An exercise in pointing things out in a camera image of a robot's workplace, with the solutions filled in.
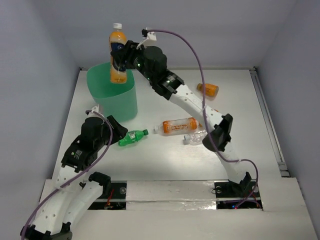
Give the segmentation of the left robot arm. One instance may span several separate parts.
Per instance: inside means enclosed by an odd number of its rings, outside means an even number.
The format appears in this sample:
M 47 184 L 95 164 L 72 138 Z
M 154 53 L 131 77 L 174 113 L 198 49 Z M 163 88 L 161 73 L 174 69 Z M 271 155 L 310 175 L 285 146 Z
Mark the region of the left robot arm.
M 110 176 L 90 173 L 128 129 L 110 115 L 87 111 L 80 134 L 65 151 L 53 191 L 36 207 L 20 232 L 23 240 L 70 240 L 80 219 L 98 198 L 112 191 Z

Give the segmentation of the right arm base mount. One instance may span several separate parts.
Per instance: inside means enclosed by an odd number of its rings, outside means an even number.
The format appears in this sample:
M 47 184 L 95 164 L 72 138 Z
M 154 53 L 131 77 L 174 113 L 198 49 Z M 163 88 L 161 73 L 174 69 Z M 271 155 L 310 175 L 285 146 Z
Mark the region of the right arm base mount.
M 218 210 L 263 209 L 259 187 L 248 172 L 240 183 L 215 182 L 211 193 L 216 197 Z

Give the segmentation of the clear bottle orange label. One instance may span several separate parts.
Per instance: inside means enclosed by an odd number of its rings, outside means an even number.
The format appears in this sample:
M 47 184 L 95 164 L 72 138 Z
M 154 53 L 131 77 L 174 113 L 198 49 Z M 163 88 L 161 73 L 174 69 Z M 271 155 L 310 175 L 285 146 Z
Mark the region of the clear bottle orange label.
M 184 135 L 193 133 L 202 128 L 202 124 L 194 117 L 176 120 L 165 120 L 161 124 L 154 126 L 153 133 L 162 136 Z

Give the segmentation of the green Sprite bottle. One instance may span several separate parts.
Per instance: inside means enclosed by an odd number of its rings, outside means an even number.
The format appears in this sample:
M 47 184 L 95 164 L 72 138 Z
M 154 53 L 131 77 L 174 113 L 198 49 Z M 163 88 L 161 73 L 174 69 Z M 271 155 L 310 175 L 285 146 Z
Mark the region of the green Sprite bottle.
M 118 141 L 118 145 L 120 147 L 125 147 L 127 145 L 134 144 L 140 141 L 142 138 L 144 138 L 148 134 L 149 132 L 147 129 L 129 131 L 123 139 Z

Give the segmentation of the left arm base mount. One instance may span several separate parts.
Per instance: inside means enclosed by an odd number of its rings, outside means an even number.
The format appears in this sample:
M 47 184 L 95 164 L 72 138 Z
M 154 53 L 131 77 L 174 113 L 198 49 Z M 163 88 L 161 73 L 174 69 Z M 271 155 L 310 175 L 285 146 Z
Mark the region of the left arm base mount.
M 88 210 L 125 210 L 126 209 L 126 181 L 111 181 L 106 184 L 102 173 L 91 174 L 93 180 L 102 182 L 102 194 L 89 207 Z

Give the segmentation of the orange juice bottle blue label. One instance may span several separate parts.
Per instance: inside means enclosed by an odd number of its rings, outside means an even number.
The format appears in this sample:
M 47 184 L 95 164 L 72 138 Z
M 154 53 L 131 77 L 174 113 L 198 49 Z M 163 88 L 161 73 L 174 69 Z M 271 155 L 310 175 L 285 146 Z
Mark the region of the orange juice bottle blue label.
M 127 72 L 123 64 L 123 48 L 127 37 L 123 33 L 121 23 L 113 23 L 112 33 L 109 35 L 110 50 L 110 82 L 113 84 L 125 84 Z

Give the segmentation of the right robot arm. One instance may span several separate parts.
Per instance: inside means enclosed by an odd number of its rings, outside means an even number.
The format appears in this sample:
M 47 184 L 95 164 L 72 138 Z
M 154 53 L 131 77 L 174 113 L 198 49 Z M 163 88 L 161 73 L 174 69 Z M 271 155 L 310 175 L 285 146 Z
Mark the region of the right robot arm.
M 129 40 L 120 49 L 112 50 L 111 56 L 119 68 L 138 70 L 158 95 L 179 106 L 206 127 L 207 136 L 202 144 L 220 159 L 231 192 L 235 196 L 246 193 L 252 178 L 239 166 L 240 159 L 231 144 L 233 117 L 204 105 L 178 75 L 168 70 L 167 57 L 159 47 L 139 46 Z

